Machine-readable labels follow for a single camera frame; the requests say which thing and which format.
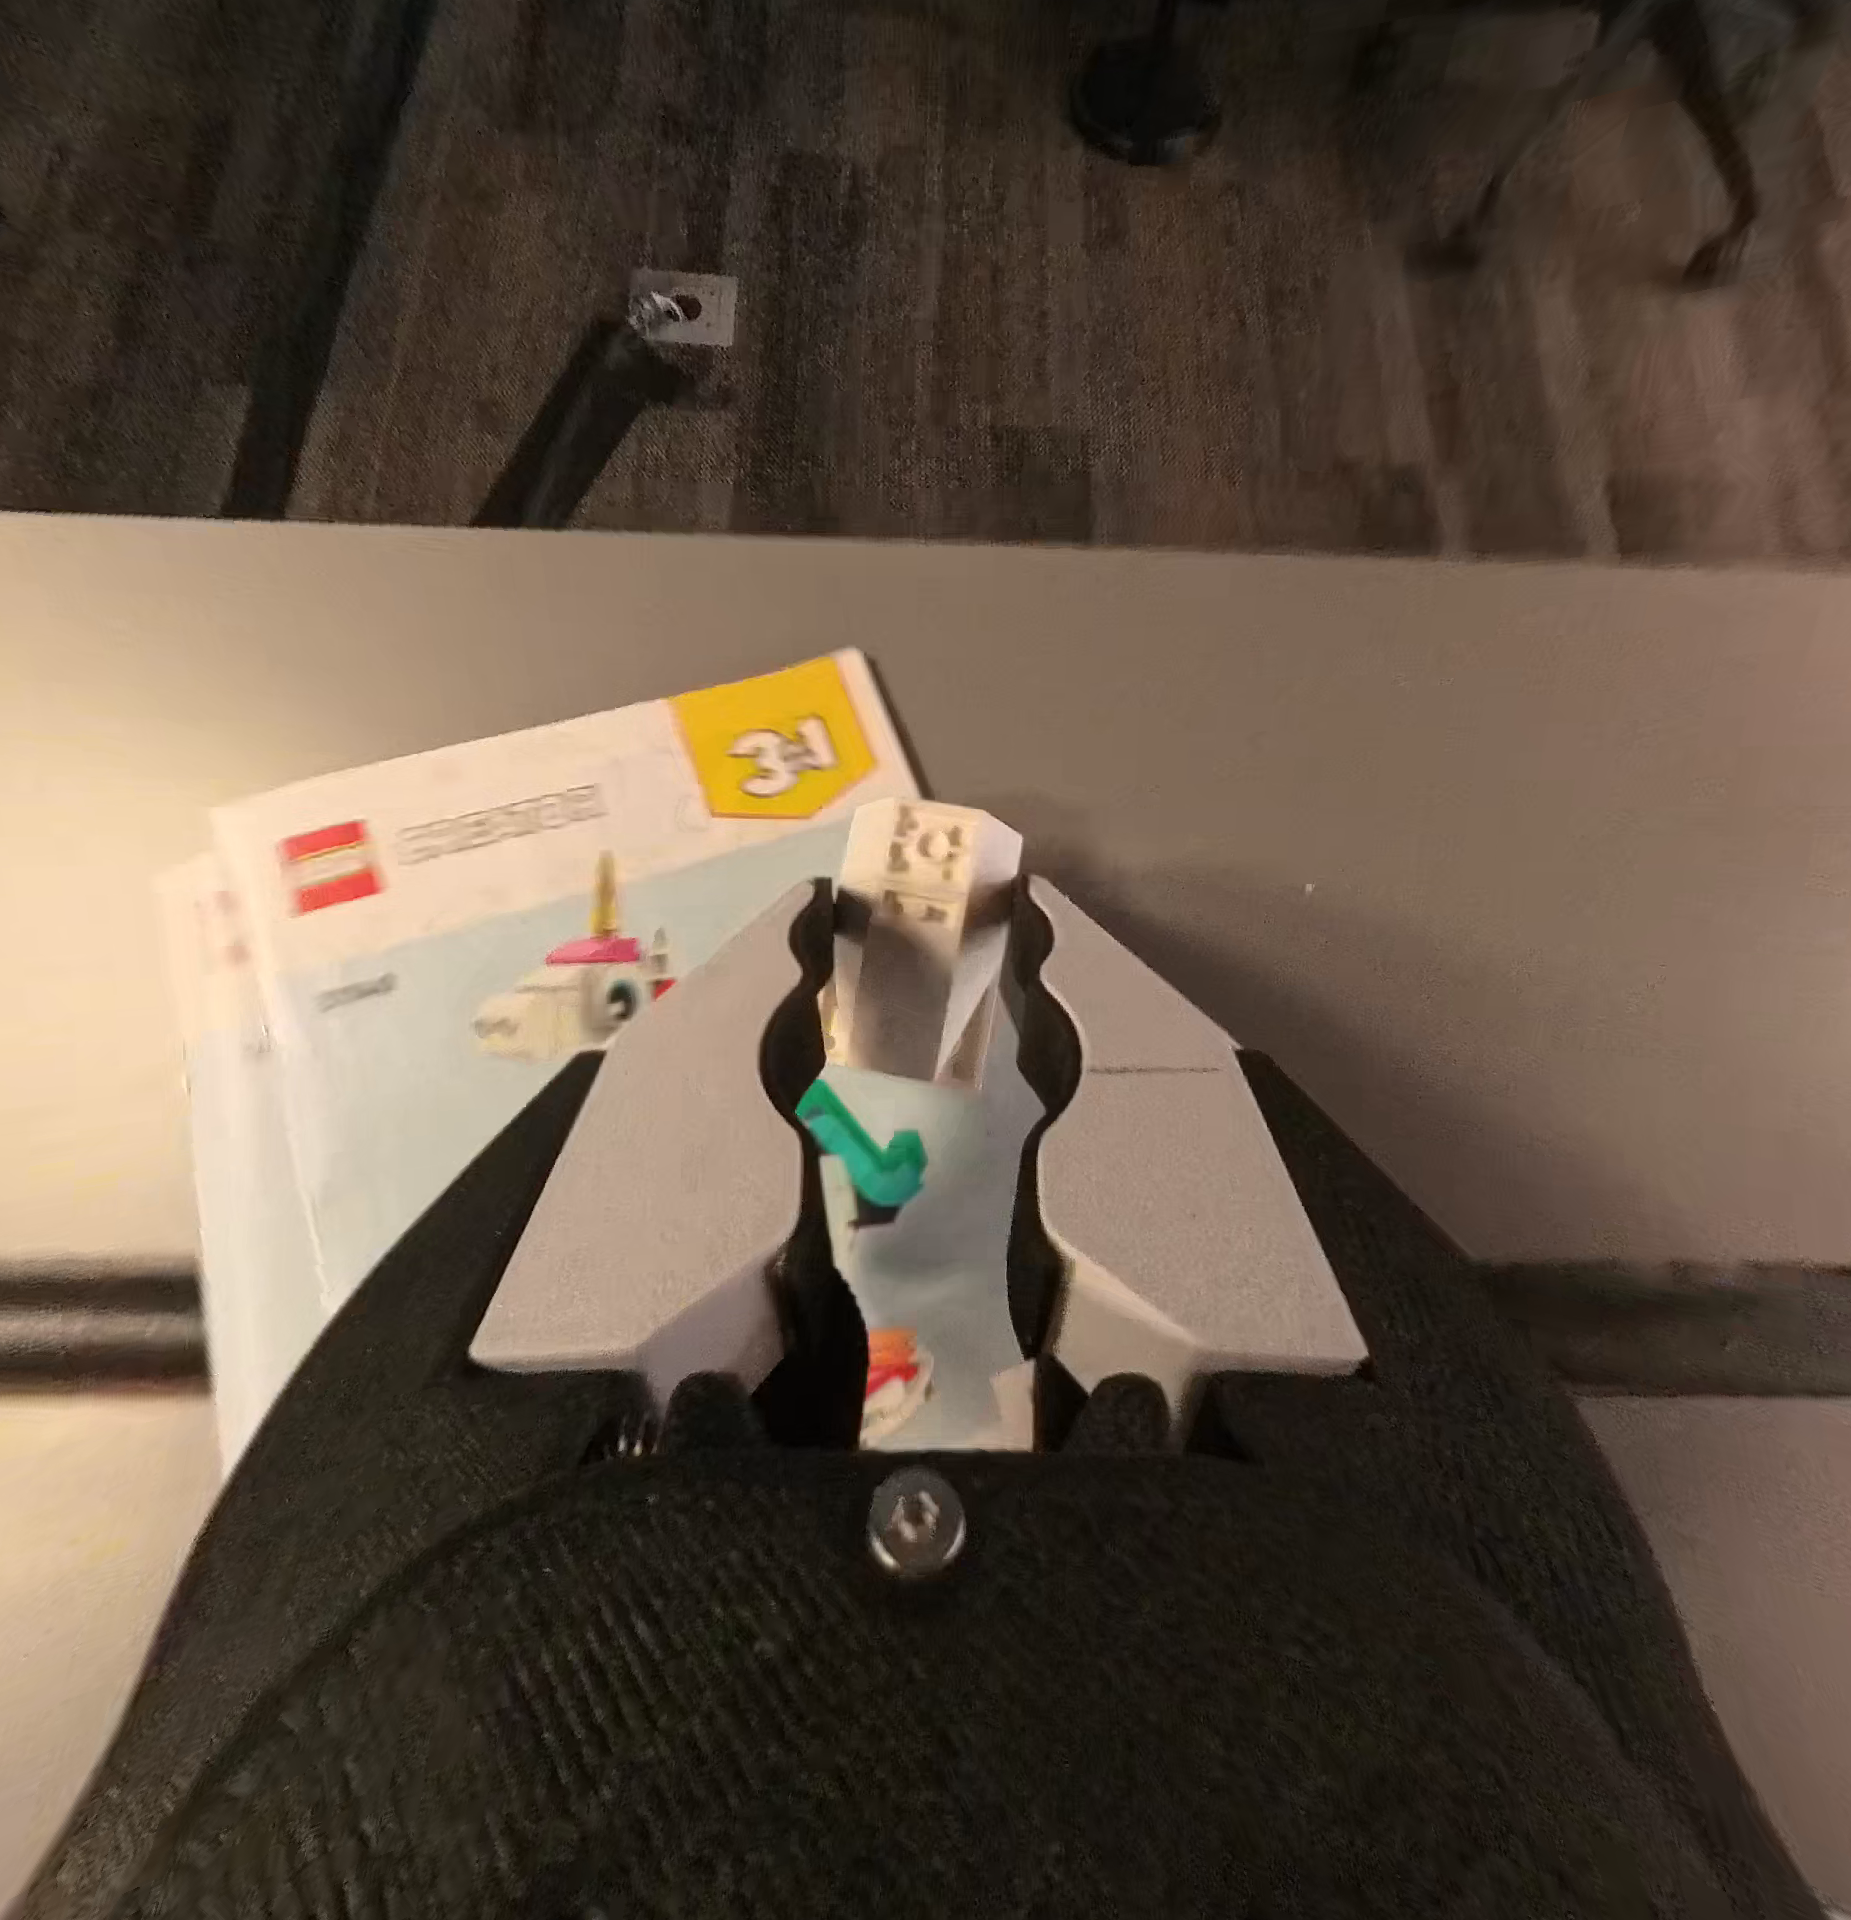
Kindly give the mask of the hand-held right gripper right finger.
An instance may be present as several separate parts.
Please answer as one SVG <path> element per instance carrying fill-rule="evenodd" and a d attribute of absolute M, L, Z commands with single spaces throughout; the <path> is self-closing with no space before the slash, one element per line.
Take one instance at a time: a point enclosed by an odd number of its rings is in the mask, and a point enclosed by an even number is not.
<path fill-rule="evenodd" d="M 1037 1101 L 1006 1309 L 1056 1451 L 1111 1379 L 1191 1437 L 1214 1379 L 1340 1379 L 1369 1355 L 1231 1036 L 1047 878 L 1014 889 L 1005 981 Z"/>

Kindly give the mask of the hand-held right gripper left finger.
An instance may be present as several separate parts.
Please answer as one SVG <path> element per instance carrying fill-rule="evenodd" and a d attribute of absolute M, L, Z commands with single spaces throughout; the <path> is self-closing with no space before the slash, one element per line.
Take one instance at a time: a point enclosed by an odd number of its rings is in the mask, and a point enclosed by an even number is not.
<path fill-rule="evenodd" d="M 792 884 L 606 1050 L 469 1355 L 504 1375 L 765 1390 L 792 1446 L 853 1451 L 865 1327 L 798 1100 L 823 1063 L 829 879 Z"/>

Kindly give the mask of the instruction booklet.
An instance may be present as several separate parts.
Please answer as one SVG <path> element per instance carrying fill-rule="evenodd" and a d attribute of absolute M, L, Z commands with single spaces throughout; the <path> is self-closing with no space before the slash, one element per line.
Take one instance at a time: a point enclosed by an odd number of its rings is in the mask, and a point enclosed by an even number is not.
<path fill-rule="evenodd" d="M 200 852 L 156 882 L 185 1064 L 202 1333 L 229 1477 L 329 1323 L 277 1056 L 232 882 Z"/>
<path fill-rule="evenodd" d="M 329 1316 L 410 1257 L 393 1340 L 443 1332 L 429 1264 L 480 1242 L 454 1372 L 647 1400 L 623 1372 L 484 1370 L 471 1337 L 606 1050 L 792 884 L 835 885 L 855 810 L 887 798 L 950 804 L 841 649 L 217 808 Z M 998 1004 L 980 1091 L 832 1067 L 823 1043 L 796 1104 L 865 1327 L 859 1446 L 1034 1443 L 1006 1309 L 1034 1100 L 1008 1043 Z"/>

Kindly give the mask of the black table leg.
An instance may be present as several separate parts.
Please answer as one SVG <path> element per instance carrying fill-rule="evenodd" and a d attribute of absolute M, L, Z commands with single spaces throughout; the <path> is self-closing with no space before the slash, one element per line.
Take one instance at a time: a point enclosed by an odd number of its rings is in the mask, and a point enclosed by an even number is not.
<path fill-rule="evenodd" d="M 567 528 L 636 420 L 692 388 L 692 374 L 623 319 L 590 324 L 469 525 Z"/>

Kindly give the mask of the grey metal floor plate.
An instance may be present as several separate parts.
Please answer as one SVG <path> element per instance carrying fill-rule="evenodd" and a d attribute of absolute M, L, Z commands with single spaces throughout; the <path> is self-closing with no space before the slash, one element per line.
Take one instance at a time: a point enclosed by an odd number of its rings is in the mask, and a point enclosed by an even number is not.
<path fill-rule="evenodd" d="M 737 282 L 670 269 L 636 269 L 628 277 L 628 325 L 657 349 L 732 349 Z"/>

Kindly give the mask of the black chair caster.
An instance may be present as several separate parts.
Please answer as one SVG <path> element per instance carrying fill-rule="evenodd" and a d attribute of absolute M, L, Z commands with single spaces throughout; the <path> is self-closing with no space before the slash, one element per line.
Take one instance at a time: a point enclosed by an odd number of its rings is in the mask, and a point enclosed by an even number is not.
<path fill-rule="evenodd" d="M 1100 42 L 1071 84 L 1067 114 L 1093 152 L 1142 169 L 1191 161 L 1220 124 L 1189 51 L 1155 34 Z"/>

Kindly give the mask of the office chair base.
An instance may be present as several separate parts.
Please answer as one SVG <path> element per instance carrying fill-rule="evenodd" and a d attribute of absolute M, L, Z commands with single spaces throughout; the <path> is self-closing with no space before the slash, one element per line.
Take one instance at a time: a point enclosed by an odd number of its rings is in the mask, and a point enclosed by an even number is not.
<path fill-rule="evenodd" d="M 1517 171 L 1571 113 L 1603 87 L 1639 49 L 1668 72 L 1677 106 L 1721 182 L 1725 216 L 1688 255 L 1683 282 L 1731 279 L 1763 212 L 1748 121 L 1783 72 L 1797 30 L 1792 5 L 1587 2 L 1592 38 L 1575 63 L 1536 97 L 1499 139 L 1472 201 L 1446 226 L 1428 228 L 1411 263 L 1420 274 L 1467 274 L 1490 255 Z"/>

